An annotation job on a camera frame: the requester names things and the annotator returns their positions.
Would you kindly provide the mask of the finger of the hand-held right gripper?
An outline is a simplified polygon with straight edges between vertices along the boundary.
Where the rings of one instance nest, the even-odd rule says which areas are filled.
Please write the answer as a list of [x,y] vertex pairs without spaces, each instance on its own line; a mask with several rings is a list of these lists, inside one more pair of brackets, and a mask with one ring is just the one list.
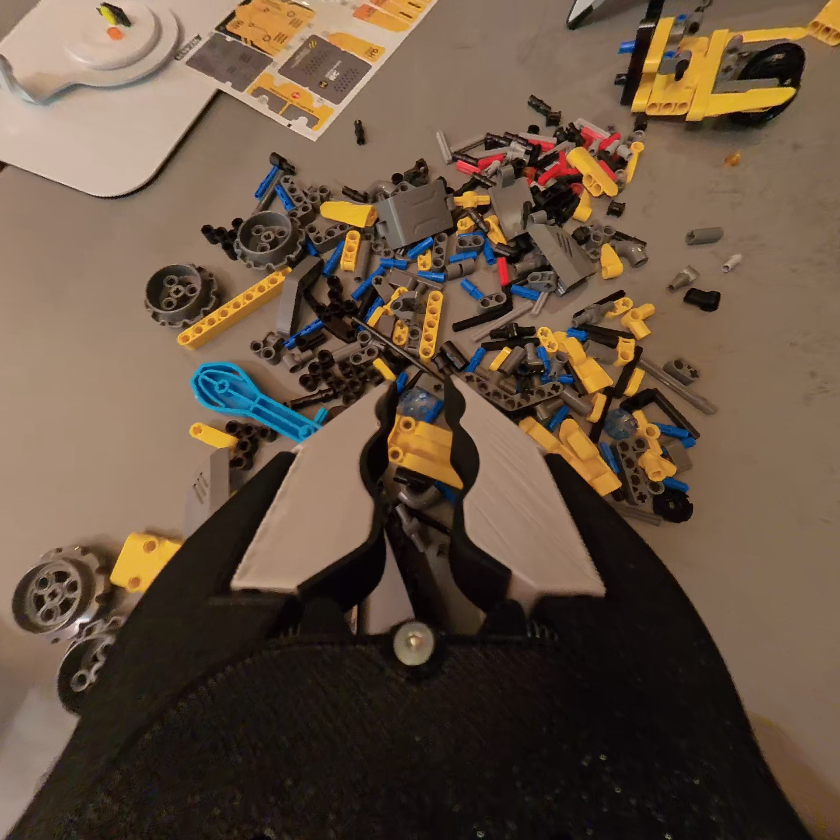
[[573,1],[566,18],[569,30],[597,24],[615,12],[614,1]]

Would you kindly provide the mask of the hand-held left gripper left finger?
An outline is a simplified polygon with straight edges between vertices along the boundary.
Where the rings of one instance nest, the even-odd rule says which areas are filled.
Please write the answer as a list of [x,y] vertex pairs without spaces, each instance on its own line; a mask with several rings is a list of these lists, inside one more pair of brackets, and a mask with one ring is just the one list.
[[396,386],[384,382],[298,447],[232,580],[233,591],[366,597],[385,541],[377,487],[389,463]]

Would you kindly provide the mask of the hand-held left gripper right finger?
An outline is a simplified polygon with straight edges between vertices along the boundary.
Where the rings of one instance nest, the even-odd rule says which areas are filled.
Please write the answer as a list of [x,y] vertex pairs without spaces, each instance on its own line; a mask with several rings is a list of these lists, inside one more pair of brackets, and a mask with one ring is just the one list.
[[449,461],[460,479],[449,563],[471,601],[606,592],[540,447],[463,381],[447,381]]

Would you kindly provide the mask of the yellow beam assembly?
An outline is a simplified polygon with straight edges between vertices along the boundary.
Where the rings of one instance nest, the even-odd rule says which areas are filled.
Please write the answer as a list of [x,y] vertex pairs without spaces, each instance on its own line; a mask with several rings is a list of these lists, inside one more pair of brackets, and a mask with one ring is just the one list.
[[396,466],[460,490],[463,483],[450,463],[452,443],[453,434],[446,428],[397,414],[387,454]]

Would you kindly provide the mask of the small yellow brick assembly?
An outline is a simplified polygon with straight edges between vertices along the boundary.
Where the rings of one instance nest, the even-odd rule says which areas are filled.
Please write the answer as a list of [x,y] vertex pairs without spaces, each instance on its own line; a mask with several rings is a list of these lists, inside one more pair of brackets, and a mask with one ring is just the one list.
[[719,28],[704,36],[702,17],[701,11],[665,17],[651,5],[635,40],[619,50],[629,55],[626,72],[616,77],[622,105],[649,118],[729,118],[758,127],[797,96],[805,70],[802,40],[839,44],[838,2],[800,27]]

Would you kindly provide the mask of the pile of small brick pieces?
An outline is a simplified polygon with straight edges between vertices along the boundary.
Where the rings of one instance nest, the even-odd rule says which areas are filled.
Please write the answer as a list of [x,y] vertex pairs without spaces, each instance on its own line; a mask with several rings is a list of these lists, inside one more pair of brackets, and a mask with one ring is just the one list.
[[[535,97],[528,105],[551,132],[488,133],[456,150],[449,159],[468,176],[456,190],[420,159],[366,192],[345,186],[346,201],[336,202],[324,185],[302,189],[274,156],[257,197],[279,194],[276,213],[300,226],[306,255],[266,272],[178,343],[195,350],[275,300],[277,326],[250,349],[298,374],[302,394],[279,403],[310,419],[325,408],[326,424],[390,382],[396,414],[445,428],[443,379],[452,375],[567,458],[622,514],[686,522],[694,507],[679,476],[699,432],[645,377],[704,413],[715,409],[691,394],[699,374],[688,362],[645,360],[655,306],[615,290],[574,313],[567,329],[535,322],[551,296],[647,262],[642,239],[592,221],[592,199],[609,196],[606,215],[623,214],[616,196],[635,174],[648,117],[637,114],[633,132],[621,134],[583,119],[562,125]],[[232,492],[259,446],[282,436],[217,414],[224,427],[197,422],[189,435],[229,450]],[[456,489],[391,464],[406,530],[426,520],[420,511],[455,501]]]

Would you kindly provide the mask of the grey vented brick panel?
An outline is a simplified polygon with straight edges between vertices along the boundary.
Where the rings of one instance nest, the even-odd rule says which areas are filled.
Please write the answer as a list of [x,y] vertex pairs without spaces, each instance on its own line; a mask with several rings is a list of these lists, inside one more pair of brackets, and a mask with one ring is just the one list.
[[230,496],[229,450],[215,449],[196,471],[185,495],[183,534],[189,538]]

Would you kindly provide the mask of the light blue brick separator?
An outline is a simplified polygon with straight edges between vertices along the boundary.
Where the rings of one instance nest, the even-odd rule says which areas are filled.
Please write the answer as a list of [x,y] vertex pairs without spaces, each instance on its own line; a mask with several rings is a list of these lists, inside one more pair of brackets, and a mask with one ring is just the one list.
[[325,408],[310,419],[273,400],[242,368],[228,362],[201,364],[192,376],[191,388],[205,408],[262,424],[298,445],[317,433],[328,419]]

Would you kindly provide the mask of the yellow holed brick panel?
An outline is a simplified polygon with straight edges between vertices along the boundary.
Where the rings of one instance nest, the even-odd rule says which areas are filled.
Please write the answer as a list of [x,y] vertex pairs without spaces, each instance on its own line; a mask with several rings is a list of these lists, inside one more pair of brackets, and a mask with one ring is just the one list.
[[131,593],[145,593],[183,541],[149,532],[132,532],[110,573],[110,582]]

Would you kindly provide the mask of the yellow grey sticker sheet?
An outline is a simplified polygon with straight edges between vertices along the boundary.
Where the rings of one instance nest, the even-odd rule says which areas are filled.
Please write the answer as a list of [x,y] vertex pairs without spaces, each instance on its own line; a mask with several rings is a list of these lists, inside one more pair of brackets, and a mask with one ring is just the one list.
[[183,50],[216,89],[317,140],[435,1],[237,2]]

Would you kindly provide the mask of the white book stand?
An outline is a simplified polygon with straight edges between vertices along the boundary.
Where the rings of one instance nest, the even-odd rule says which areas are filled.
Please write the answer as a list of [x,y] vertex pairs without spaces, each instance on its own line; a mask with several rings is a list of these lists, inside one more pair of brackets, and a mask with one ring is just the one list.
[[[2,2],[2,54],[34,89],[70,76],[64,43],[83,2]],[[211,81],[172,59],[126,87],[74,87],[47,104],[1,94],[1,159],[97,197],[131,194],[162,168],[213,99]]]

